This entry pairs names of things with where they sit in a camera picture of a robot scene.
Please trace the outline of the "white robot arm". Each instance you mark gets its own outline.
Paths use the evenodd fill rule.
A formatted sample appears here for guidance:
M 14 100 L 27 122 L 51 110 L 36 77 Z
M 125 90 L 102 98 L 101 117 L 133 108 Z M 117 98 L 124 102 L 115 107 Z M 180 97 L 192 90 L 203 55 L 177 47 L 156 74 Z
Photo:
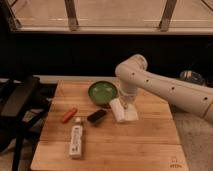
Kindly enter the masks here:
M 145 57 L 140 54 L 116 66 L 115 74 L 125 102 L 133 101 L 142 88 L 213 124 L 213 88 L 153 74 L 147 67 Z

